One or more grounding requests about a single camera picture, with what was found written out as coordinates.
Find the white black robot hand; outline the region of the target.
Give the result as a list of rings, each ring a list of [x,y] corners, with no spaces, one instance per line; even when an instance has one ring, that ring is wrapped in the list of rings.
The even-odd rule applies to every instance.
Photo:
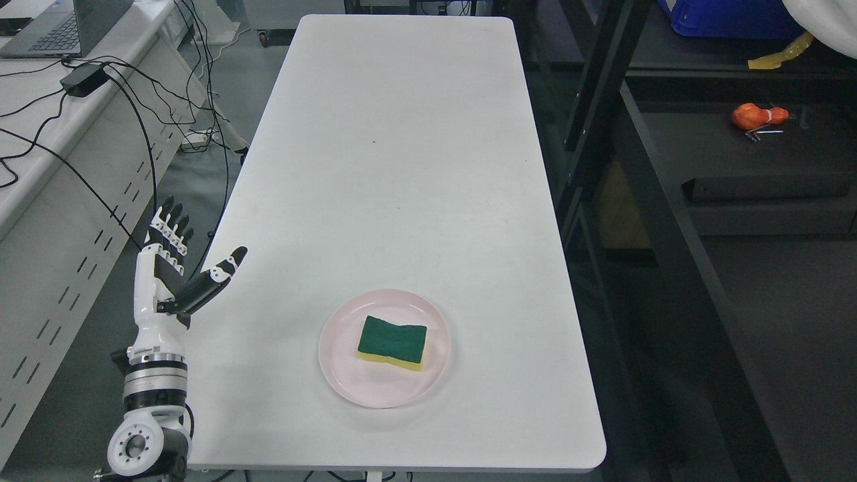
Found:
[[[133,293],[137,338],[127,349],[132,364],[183,361],[183,337],[192,315],[226,288],[247,256],[247,248],[240,246],[217,265],[185,278],[192,236],[183,205],[169,196],[154,211],[137,255]]]

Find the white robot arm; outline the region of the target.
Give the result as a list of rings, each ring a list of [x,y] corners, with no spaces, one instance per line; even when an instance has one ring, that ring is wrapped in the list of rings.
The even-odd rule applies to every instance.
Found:
[[[193,420],[187,409],[187,364],[183,356],[154,353],[129,359],[113,351],[125,375],[125,415],[108,443],[104,469],[94,481],[183,481],[191,451]]]

